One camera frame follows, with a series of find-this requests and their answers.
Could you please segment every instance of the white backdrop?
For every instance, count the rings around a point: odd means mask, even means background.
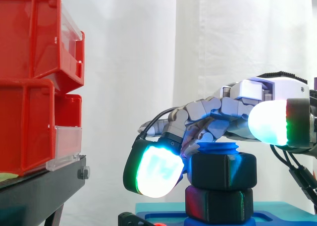
[[[62,1],[86,34],[85,87],[75,93],[83,97],[82,153],[92,173],[65,204],[61,226],[114,226],[135,203],[184,201],[186,180],[161,199],[122,184],[137,128],[161,110],[267,71],[317,76],[311,0]],[[312,212],[266,145],[239,145],[258,158],[255,200]],[[312,168],[311,159],[299,160]]]

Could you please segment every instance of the red object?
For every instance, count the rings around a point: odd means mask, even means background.
[[[0,0],[0,173],[79,159],[84,40],[61,0]]]
[[[23,175],[55,158],[56,129],[81,125],[81,97],[50,80],[0,79],[0,172]]]
[[[61,0],[0,0],[0,78],[50,79],[57,93],[84,85],[85,36]]]

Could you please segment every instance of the black hexagonal block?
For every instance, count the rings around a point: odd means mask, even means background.
[[[215,191],[188,186],[185,197],[187,215],[207,224],[242,224],[253,214],[252,189]]]
[[[248,153],[204,154],[190,157],[187,177],[194,187],[243,190],[257,184],[257,159]]]

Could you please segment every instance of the black shelf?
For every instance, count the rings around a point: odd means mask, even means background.
[[[86,157],[56,171],[0,183],[0,226],[59,225],[63,204],[85,185],[82,169]]]

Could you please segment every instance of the blue foam base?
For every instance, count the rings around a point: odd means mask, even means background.
[[[253,218],[240,226],[317,226],[317,216],[284,202],[257,202],[254,206]],[[164,209],[179,211],[161,211]],[[163,223],[167,226],[210,226],[188,218],[184,209],[184,203],[142,203],[136,206],[137,216],[151,223]]]

